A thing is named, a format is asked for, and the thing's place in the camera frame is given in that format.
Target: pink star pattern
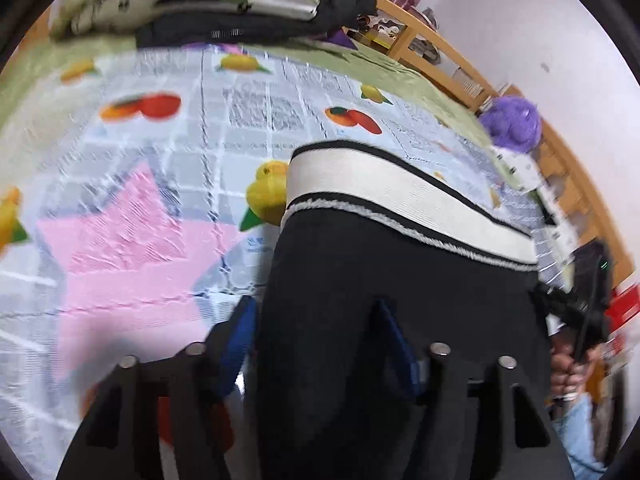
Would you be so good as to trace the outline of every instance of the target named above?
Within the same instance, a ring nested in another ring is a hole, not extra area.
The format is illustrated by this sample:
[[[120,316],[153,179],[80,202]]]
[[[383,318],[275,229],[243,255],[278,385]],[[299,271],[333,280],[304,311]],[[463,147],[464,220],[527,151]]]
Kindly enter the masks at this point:
[[[146,162],[101,214],[38,227],[66,272],[58,378],[115,339],[158,358],[203,340],[191,288],[240,237],[233,225],[169,216]]]

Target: blue jeans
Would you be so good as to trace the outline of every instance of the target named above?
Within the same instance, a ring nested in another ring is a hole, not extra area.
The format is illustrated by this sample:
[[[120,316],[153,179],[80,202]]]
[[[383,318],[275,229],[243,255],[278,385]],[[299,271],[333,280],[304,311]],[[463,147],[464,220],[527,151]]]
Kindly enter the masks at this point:
[[[593,455],[591,396],[581,394],[562,419],[552,421],[576,480],[598,480],[607,470]]]

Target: black stripe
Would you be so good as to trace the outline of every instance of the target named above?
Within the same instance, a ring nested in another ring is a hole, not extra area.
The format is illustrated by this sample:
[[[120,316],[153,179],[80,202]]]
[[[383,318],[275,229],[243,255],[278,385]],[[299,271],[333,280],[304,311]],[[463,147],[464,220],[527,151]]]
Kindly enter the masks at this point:
[[[414,231],[418,231],[420,234],[428,237],[428,238],[433,238],[434,240],[439,240],[441,242],[447,243],[447,244],[451,244],[454,245],[456,247],[459,247],[461,249],[464,249],[466,251],[469,251],[471,253],[475,253],[478,254],[480,256],[485,256],[487,258],[493,258],[494,260],[501,260],[503,262],[509,262],[512,264],[519,264],[519,265],[524,265],[524,266],[531,266],[534,267],[536,264],[535,263],[531,263],[531,262],[521,262],[519,260],[513,260],[511,258],[505,258],[504,256],[500,256],[498,254],[493,254],[493,253],[488,253],[486,251],[482,251],[476,247],[470,246],[468,244],[462,243],[460,240],[457,240],[455,238],[451,238],[449,236],[446,236],[438,231],[434,231],[433,229],[429,229],[428,227],[425,227],[421,224],[418,224],[412,220],[409,220],[408,218],[399,215],[398,213],[394,213],[393,211],[387,209],[386,207],[382,207],[379,204],[376,204],[375,202],[370,202],[369,200],[364,200],[363,198],[359,198],[357,196],[352,196],[352,195],[348,195],[345,193],[327,193],[327,192],[320,192],[320,193],[306,193],[304,195],[301,195],[299,197],[296,197],[295,199],[293,199],[289,205],[287,206],[287,210],[294,204],[297,203],[301,203],[301,202],[306,202],[308,200],[335,200],[336,202],[345,202],[345,203],[349,203],[349,204],[353,204],[355,206],[359,206],[359,207],[363,207],[365,209],[369,209],[370,211],[374,212],[374,213],[379,213],[381,215],[384,215],[388,218],[390,218],[391,220],[394,220],[395,222],[398,222],[400,225],[402,225],[403,227],[406,227],[407,229],[412,229]]]
[[[391,162],[395,164],[399,168],[402,168],[405,171],[408,171],[411,174],[421,178],[423,181],[431,184],[433,187],[437,187],[439,190],[447,193],[449,196],[455,198],[459,202],[462,202],[465,206],[477,213],[480,213],[485,218],[489,219],[494,224],[501,225],[502,227],[507,227],[513,231],[519,232],[527,237],[531,236],[531,233],[527,230],[521,229],[512,225],[504,220],[500,220],[488,213],[484,209],[482,209],[479,205],[475,204],[471,200],[469,200],[466,196],[460,194],[455,189],[450,188],[434,176],[431,176],[428,173],[425,173],[422,170],[419,170],[415,166],[412,166],[407,161],[403,160],[397,155],[393,153],[386,152],[385,150],[381,150],[380,148],[376,148],[375,146],[369,146],[368,144],[363,144],[360,142],[355,142],[354,140],[321,140],[319,142],[314,142],[313,144],[306,144],[304,146],[300,146],[293,151],[291,155],[291,161],[296,158],[298,155],[301,155],[305,152],[312,152],[315,150],[334,150],[336,148],[344,148],[347,150],[355,150],[357,152],[367,153],[369,155],[376,156],[378,158],[382,158],[387,162]]]

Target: metal bolt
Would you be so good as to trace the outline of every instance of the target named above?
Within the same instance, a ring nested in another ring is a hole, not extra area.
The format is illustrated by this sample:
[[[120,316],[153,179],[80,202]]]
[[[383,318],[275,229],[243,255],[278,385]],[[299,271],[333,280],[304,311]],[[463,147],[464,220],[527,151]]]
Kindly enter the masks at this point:
[[[501,367],[507,368],[507,370],[513,370],[518,365],[516,359],[514,359],[510,355],[503,355],[502,357],[500,357],[500,359],[498,359],[498,362],[500,363]]]
[[[138,358],[135,355],[125,355],[120,360],[120,368],[131,368],[138,362]]]
[[[431,343],[429,350],[435,355],[449,355],[451,353],[451,348],[446,343]]]
[[[206,348],[204,343],[191,343],[184,351],[187,355],[200,355],[204,354]]]

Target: purple cloth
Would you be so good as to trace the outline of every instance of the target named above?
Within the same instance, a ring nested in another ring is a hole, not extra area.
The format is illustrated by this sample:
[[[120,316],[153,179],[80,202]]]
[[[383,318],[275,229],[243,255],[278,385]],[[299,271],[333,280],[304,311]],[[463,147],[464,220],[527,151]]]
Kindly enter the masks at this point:
[[[358,49],[358,47],[353,44],[353,41],[351,41],[351,38],[347,36],[341,28],[336,30],[333,34],[328,34],[322,41],[345,46],[346,48],[352,48],[353,50]]]
[[[495,146],[528,153],[540,142],[542,122],[536,106],[522,97],[498,97],[480,115]]]

